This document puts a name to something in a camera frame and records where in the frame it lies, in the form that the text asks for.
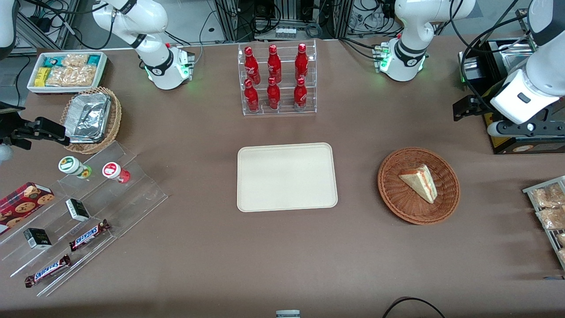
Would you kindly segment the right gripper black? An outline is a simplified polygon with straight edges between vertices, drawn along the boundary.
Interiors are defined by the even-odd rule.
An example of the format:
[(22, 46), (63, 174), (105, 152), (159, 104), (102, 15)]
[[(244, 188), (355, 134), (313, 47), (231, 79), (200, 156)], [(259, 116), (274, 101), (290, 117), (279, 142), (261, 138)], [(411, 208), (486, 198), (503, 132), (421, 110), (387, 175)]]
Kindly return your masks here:
[(63, 146), (69, 146), (69, 138), (65, 135), (65, 127), (55, 124), (46, 117), (37, 117), (28, 121), (20, 117), (2, 117), (0, 120), (1, 143), (12, 144), (24, 150), (30, 150), (34, 140), (56, 141)]

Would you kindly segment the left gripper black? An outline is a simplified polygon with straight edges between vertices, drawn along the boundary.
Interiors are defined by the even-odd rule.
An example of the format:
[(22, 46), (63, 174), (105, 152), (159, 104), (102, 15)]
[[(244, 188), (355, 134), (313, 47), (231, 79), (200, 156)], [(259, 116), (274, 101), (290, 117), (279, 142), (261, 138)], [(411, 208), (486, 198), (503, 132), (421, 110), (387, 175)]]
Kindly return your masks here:
[(468, 116), (480, 116), (489, 113), (489, 106), (478, 96), (467, 96), (466, 101), (457, 101), (452, 105), (453, 121), (460, 121)]

